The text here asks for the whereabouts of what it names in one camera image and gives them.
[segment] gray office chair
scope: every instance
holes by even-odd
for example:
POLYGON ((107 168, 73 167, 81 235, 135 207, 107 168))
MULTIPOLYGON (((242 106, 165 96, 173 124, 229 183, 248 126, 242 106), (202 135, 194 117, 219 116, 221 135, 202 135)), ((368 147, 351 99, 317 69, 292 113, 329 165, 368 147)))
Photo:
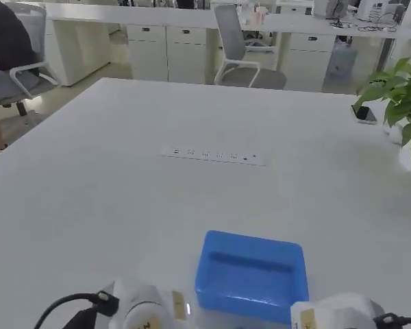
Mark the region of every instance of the gray office chair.
POLYGON ((240 28, 238 13, 234 5, 220 5, 214 9, 224 50, 223 63, 214 78, 221 86, 283 89, 286 76, 277 72, 277 47, 248 47, 240 28), (259 62, 243 60, 247 51, 270 51, 275 55, 273 69, 263 69, 259 62))
POLYGON ((31 65, 15 67, 10 70, 9 74, 12 81, 21 89, 21 93, 17 96, 8 97, 0 100, 0 105, 10 106, 16 103, 18 112, 22 117, 27 115, 26 108, 23 104, 25 99, 33 99, 47 91, 59 86, 59 79, 55 73, 49 68, 49 64, 45 60, 45 31, 46 31, 46 10, 37 5, 29 5, 26 3, 7 2, 6 5, 15 13, 15 15, 23 23, 27 33, 29 34, 32 49, 36 53, 38 62, 31 65), (40 81, 32 89, 27 90, 18 80, 20 72, 38 69, 40 71, 40 81))

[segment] power strip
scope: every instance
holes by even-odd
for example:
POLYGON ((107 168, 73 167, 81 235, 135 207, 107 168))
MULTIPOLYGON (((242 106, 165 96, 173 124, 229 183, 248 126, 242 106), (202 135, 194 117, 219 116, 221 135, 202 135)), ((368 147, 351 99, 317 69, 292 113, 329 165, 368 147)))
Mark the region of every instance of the power strip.
POLYGON ((252 166, 266 166, 265 158, 258 152, 237 152, 198 147, 163 147, 162 156, 194 160, 240 163, 252 166))

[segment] floor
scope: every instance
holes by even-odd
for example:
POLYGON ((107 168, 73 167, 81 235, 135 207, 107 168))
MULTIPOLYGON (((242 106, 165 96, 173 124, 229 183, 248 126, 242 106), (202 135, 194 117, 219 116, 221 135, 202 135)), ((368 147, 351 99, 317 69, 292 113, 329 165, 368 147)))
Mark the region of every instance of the floor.
MULTIPOLYGON (((58 88, 43 96, 25 102, 27 109, 32 111, 32 117, 35 117, 37 122, 48 118, 102 77, 132 79, 125 31, 121 30, 113 33, 110 39, 112 42, 112 61, 110 64, 94 72, 72 87, 58 88)), ((374 40, 369 44, 365 42, 364 38, 356 38, 353 44, 358 48, 359 55, 356 59, 352 78, 349 80, 326 79, 323 85, 323 93, 354 94, 359 84, 373 71, 380 42, 381 40, 374 40)), ((218 57, 216 63, 220 63, 219 58, 222 57, 222 53, 218 52, 216 56, 218 57)), ((271 58, 269 55, 262 53, 248 53, 247 59, 257 60, 267 65, 271 58)), ((0 123, 3 135, 8 143, 13 143, 16 139, 28 132, 31 127, 24 118, 18 115, 15 106, 11 108, 3 108, 0 106, 0 123)))

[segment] label sticker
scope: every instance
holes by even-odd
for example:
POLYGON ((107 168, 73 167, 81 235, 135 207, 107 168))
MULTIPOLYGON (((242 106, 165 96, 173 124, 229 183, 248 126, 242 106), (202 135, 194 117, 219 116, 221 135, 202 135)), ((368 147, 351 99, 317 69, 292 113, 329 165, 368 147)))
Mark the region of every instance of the label sticker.
POLYGON ((172 291, 173 312, 176 320, 186 320, 186 309, 184 308, 184 296, 179 291, 172 291))
POLYGON ((313 308, 303 310, 300 319, 301 329, 316 329, 315 310, 313 308))

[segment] blue plastic tray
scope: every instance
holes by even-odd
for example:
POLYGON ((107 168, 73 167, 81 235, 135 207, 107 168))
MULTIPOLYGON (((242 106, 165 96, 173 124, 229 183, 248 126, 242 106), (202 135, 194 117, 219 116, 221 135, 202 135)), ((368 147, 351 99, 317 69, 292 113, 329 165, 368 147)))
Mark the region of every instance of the blue plastic tray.
POLYGON ((209 231, 195 291, 201 307, 290 324, 308 301, 303 250, 295 243, 209 231))

